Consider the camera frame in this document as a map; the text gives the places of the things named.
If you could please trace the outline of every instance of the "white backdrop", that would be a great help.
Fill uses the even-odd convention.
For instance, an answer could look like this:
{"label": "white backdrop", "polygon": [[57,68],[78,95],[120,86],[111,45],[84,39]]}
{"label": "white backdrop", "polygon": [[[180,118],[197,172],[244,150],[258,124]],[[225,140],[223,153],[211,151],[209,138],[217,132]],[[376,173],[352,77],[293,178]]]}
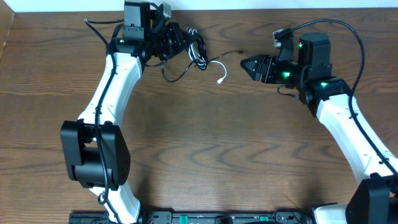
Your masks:
{"label": "white backdrop", "polygon": [[[4,0],[14,12],[122,11],[124,0]],[[164,0],[152,0],[160,4]],[[398,7],[398,0],[166,0],[173,10]]]}

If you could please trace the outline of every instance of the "green light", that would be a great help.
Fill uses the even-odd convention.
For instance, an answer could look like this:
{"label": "green light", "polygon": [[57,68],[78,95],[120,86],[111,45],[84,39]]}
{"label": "green light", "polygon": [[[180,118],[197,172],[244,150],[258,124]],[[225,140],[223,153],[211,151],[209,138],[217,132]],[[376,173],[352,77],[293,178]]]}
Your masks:
{"label": "green light", "polygon": [[282,75],[283,75],[285,78],[287,78],[287,77],[290,76],[290,72],[282,72]]}

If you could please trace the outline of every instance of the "wooden tabletop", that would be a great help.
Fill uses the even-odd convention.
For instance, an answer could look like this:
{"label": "wooden tabletop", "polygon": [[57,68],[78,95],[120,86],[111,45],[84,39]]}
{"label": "wooden tabletop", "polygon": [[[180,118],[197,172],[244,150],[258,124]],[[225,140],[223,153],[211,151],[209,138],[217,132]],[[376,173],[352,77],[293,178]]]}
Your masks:
{"label": "wooden tabletop", "polygon": [[[0,61],[0,223],[66,223],[75,210],[103,210],[96,196],[66,172],[60,127],[76,120],[101,79],[105,49],[83,18],[110,20],[123,12],[17,14]],[[342,19],[362,37],[366,66],[356,97],[384,144],[398,154],[398,14],[396,9],[174,11],[181,27],[197,28],[209,57],[244,50],[191,68],[176,83],[146,68],[123,120],[131,153],[128,182],[144,204],[174,210],[307,208],[347,203],[356,182],[331,134],[299,101],[275,85],[254,82],[241,59],[277,54],[272,32],[313,19]],[[98,26],[109,37],[113,25]],[[352,85],[359,47],[334,24],[333,74]],[[177,77],[190,62],[172,59]]]}

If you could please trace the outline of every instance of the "wood grain surface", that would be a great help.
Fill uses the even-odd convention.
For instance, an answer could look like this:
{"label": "wood grain surface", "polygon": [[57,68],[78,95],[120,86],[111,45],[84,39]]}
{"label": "wood grain surface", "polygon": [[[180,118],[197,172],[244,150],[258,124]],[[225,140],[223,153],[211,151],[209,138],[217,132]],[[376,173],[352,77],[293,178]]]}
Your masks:
{"label": "wood grain surface", "polygon": [[[17,14],[0,62],[0,223],[66,223],[75,210],[103,210],[96,197],[70,181],[59,130],[91,100],[105,50],[83,18],[110,20],[123,12]],[[177,83],[146,68],[123,121],[131,153],[128,182],[144,205],[174,210],[263,211],[347,203],[356,189],[352,171],[330,133],[299,101],[276,86],[252,81],[241,59],[276,54],[272,32],[321,18],[350,23],[366,48],[356,97],[385,145],[398,154],[398,14],[396,9],[175,11],[195,27],[209,57],[244,50]],[[113,26],[98,29],[110,36]],[[334,24],[299,30],[327,32],[333,74],[353,84],[359,47]],[[177,77],[189,62],[172,59]]]}

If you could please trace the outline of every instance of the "white cable connector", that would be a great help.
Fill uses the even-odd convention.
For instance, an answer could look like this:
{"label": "white cable connector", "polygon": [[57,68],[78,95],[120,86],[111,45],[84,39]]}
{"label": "white cable connector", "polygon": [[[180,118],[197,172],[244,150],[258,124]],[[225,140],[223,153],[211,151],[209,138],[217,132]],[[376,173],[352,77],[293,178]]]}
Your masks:
{"label": "white cable connector", "polygon": [[[191,35],[194,35],[194,34],[197,34],[198,31],[197,31],[196,29],[191,29],[191,28],[189,28],[189,29],[188,29],[188,33],[191,34]],[[189,48],[188,48],[188,55],[189,55],[189,57],[190,57],[191,60],[196,60],[196,59],[199,60],[198,66],[200,66],[200,65],[205,66],[205,59],[204,59],[200,54],[198,54],[198,53],[195,51],[195,48],[194,48],[194,46],[193,46],[193,43],[192,43],[191,45],[189,45]],[[213,63],[218,63],[218,64],[220,64],[220,65],[224,68],[224,71],[225,71],[224,76],[223,76],[222,78],[219,78],[219,79],[217,80],[217,85],[219,85],[219,84],[221,84],[221,83],[224,81],[224,79],[226,78],[228,72],[227,72],[226,67],[225,67],[225,65],[224,65],[223,63],[221,63],[221,62],[219,62],[219,61],[216,61],[216,60],[211,61],[211,62],[213,62]]]}

